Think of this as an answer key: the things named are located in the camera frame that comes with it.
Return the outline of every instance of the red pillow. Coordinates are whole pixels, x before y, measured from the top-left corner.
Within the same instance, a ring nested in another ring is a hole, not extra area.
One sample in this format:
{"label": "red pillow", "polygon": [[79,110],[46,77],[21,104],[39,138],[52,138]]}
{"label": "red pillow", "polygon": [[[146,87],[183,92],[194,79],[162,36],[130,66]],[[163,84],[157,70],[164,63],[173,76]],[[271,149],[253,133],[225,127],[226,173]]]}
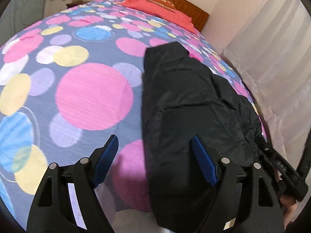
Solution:
{"label": "red pillow", "polygon": [[123,2],[117,2],[117,4],[157,16],[184,28],[191,33],[197,34],[197,30],[191,23],[191,17],[178,10],[169,11],[154,3],[150,3],[147,0],[124,0]]}
{"label": "red pillow", "polygon": [[167,10],[170,10],[170,11],[175,11],[176,8],[174,6],[174,3],[171,2],[170,0],[147,0],[148,2],[152,2],[156,5],[159,5],[161,6],[162,8],[165,8]]}

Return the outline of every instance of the blue clamp pad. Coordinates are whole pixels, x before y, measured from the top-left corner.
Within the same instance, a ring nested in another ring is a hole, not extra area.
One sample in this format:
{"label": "blue clamp pad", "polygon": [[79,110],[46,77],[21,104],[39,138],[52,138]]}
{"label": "blue clamp pad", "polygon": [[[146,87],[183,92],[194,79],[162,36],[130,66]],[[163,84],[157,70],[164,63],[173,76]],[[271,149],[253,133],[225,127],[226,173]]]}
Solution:
{"label": "blue clamp pad", "polygon": [[213,187],[218,183],[217,169],[197,136],[192,139],[192,150],[201,167],[205,180]]}
{"label": "blue clamp pad", "polygon": [[94,169],[95,175],[92,181],[92,184],[94,187],[97,187],[100,183],[104,182],[106,175],[108,173],[108,170],[119,148],[119,140],[117,136],[113,135],[113,137],[111,137],[111,139],[109,140],[104,145],[103,147],[104,152],[95,165],[95,169]]}

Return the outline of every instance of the curtain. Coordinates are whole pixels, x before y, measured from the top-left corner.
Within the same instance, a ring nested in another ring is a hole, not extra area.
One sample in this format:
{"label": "curtain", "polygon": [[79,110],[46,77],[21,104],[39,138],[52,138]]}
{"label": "curtain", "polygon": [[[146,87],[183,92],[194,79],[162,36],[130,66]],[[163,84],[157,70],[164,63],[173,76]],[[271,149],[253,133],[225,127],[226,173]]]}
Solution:
{"label": "curtain", "polygon": [[224,49],[255,97],[274,148],[296,167],[311,126],[311,18],[300,0],[267,0]]}
{"label": "curtain", "polygon": [[43,18],[45,0],[11,0],[0,17],[0,46]]}

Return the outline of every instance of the metal screw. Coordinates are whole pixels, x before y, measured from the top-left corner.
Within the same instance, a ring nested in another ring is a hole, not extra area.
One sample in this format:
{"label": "metal screw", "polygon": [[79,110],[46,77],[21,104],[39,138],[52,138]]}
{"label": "metal screw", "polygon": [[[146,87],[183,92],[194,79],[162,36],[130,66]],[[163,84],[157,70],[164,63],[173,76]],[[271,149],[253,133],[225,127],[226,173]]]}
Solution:
{"label": "metal screw", "polygon": [[261,165],[260,165],[259,163],[254,163],[254,167],[255,167],[256,169],[260,169],[260,168],[261,168]]}
{"label": "metal screw", "polygon": [[224,164],[229,164],[230,163],[230,159],[228,158],[222,158],[221,162],[223,162]]}
{"label": "metal screw", "polygon": [[86,164],[88,161],[89,161],[88,158],[82,158],[82,159],[80,159],[80,163],[81,163],[81,164]]}
{"label": "metal screw", "polygon": [[56,163],[51,163],[50,165],[49,165],[49,168],[50,169],[55,169],[57,167],[57,164]]}

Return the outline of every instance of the black clamp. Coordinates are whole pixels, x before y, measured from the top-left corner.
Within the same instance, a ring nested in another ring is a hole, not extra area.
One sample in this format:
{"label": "black clamp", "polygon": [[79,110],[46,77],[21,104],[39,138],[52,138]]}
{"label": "black clamp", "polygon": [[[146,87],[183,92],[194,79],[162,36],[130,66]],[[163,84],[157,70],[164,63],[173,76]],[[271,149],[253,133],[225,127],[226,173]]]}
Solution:
{"label": "black clamp", "polygon": [[[218,188],[217,196],[199,233],[284,232],[278,199],[271,179],[260,162],[254,162],[252,167],[242,168],[229,158],[221,158],[214,148],[205,146],[198,135],[192,139],[192,149],[205,178],[207,176],[206,180],[212,179]],[[206,164],[210,162],[213,165],[207,167]],[[217,181],[208,172],[204,172],[206,169],[213,171]],[[233,227],[224,230],[226,222],[230,219],[235,190],[239,183],[242,184],[242,191],[236,220]]]}
{"label": "black clamp", "polygon": [[[114,233],[94,189],[104,181],[118,147],[118,138],[111,135],[107,143],[102,148],[94,150],[89,158],[82,158],[70,166],[50,164],[32,202],[27,232]],[[87,230],[76,224],[70,203],[68,183],[74,183]]]}

